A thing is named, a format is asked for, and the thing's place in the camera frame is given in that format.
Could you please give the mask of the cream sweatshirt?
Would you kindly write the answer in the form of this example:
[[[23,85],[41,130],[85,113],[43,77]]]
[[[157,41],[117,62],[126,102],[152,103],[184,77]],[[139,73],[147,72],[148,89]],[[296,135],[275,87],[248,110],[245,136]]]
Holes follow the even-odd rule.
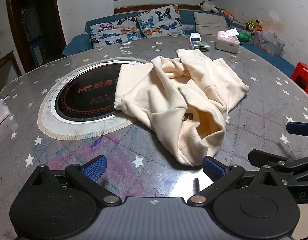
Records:
[[[180,164],[199,166],[220,149],[228,113],[248,92],[224,59],[179,49],[175,59],[123,64],[114,107],[153,130]]]

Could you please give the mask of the red plastic stool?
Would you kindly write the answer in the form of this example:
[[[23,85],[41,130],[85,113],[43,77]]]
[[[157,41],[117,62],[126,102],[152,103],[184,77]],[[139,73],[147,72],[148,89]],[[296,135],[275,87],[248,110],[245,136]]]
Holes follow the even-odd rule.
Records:
[[[298,62],[291,79],[308,95],[308,65]]]

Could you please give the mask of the round black induction cooktop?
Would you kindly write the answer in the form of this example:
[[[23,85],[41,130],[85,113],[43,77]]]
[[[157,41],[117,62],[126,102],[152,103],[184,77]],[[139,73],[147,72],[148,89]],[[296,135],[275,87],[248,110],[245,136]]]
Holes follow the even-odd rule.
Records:
[[[50,107],[53,116],[68,124],[85,124],[119,114],[114,102],[123,64],[136,63],[108,61],[71,75],[52,96]]]

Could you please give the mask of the clear plastic storage bin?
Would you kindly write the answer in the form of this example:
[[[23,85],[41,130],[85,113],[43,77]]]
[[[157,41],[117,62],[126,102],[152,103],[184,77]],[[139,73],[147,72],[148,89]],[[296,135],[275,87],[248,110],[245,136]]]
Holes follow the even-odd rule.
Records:
[[[280,57],[285,42],[279,39],[275,33],[263,29],[254,32],[254,45],[272,56]]]

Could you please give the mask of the blue sofa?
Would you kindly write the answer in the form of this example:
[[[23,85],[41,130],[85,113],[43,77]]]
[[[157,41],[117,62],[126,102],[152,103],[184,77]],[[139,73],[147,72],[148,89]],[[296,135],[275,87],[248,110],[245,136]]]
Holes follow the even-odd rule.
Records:
[[[105,22],[114,22],[121,18],[127,18],[127,17],[135,17],[138,14],[140,14],[140,11],[134,11],[134,12],[125,12],[122,14],[115,14],[111,16],[106,16],[102,18],[97,18],[94,20],[87,21],[85,24],[86,32],[83,34],[79,34],[75,36],[69,44],[64,48],[62,52],[62,57],[78,54],[80,52],[93,49],[93,45],[91,43],[90,33],[89,29],[90,26],[96,25],[96,24],[102,24]],[[179,11],[181,16],[181,21],[185,29],[185,34],[189,35],[191,32],[195,31],[195,18],[194,18],[194,10],[180,10]],[[259,57],[265,59],[272,65],[274,65],[276,68],[278,68],[280,71],[282,71],[285,75],[288,77],[291,77],[295,67],[290,64],[288,61],[283,59],[279,56],[272,56],[271,54],[261,50],[260,48],[254,46],[253,44],[249,42],[241,42],[240,46],[243,48],[246,48],[247,50],[255,53]]]

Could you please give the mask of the yellow orange plush toys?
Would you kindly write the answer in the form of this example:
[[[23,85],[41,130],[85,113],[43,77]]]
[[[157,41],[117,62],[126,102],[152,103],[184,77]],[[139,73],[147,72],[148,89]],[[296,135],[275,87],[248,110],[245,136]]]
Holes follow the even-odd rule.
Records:
[[[262,31],[262,22],[257,19],[245,21],[243,22],[243,29],[247,29],[249,31]]]

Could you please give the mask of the white tissue box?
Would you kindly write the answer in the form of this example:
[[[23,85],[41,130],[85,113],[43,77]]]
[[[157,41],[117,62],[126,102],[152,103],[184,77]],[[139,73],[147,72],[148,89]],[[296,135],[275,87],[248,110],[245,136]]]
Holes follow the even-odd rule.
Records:
[[[239,32],[234,29],[228,29],[226,31],[218,31],[216,38],[216,49],[226,51],[232,54],[237,54],[239,49]]]

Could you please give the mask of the small white card box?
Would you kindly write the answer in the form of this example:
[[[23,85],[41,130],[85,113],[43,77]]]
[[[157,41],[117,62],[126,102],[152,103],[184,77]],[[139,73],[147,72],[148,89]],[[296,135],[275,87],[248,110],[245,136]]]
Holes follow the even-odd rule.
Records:
[[[199,33],[190,33],[190,42],[201,42],[201,35]]]

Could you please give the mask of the left butterfly pillow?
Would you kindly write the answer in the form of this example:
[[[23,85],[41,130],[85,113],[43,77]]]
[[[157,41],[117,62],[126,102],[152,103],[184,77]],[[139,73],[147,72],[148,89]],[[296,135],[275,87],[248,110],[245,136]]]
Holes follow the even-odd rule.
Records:
[[[136,17],[125,17],[114,22],[104,22],[89,27],[93,48],[140,40],[143,36]]]

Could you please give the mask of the butterfly pillow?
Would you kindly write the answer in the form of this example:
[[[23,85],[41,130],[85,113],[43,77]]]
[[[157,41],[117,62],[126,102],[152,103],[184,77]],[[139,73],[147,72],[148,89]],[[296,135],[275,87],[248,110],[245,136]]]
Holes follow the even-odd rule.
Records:
[[[136,17],[125,17],[114,22],[104,22],[89,27],[93,48],[140,40],[143,36]]]
[[[142,34],[148,38],[185,34],[177,4],[141,12],[136,19]]]

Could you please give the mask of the grey plain cushion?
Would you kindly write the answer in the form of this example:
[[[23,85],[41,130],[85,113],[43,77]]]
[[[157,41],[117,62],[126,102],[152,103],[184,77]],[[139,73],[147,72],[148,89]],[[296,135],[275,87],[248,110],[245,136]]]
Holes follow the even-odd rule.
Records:
[[[228,25],[223,16],[194,12],[195,29],[201,35],[217,35],[218,31],[226,31]]]

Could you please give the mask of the black white plush toy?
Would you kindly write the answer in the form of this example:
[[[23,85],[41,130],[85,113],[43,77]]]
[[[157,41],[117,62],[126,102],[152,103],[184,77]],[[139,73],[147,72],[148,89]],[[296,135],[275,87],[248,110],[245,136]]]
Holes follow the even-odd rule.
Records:
[[[200,3],[200,8],[205,12],[219,13],[219,9],[215,7],[211,1],[202,1]]]

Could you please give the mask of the right butterfly pillow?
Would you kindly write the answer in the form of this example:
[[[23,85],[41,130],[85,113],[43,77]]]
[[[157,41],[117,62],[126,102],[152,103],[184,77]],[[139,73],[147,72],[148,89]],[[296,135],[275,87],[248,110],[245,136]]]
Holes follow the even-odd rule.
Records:
[[[141,12],[136,19],[142,34],[148,38],[185,34],[177,4]]]

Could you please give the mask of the dark wooden door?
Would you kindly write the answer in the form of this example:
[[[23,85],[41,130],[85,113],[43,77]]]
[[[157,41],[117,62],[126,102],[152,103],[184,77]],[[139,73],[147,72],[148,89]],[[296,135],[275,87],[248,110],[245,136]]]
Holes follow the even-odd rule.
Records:
[[[62,57],[66,46],[57,0],[6,0],[8,19],[24,71]]]

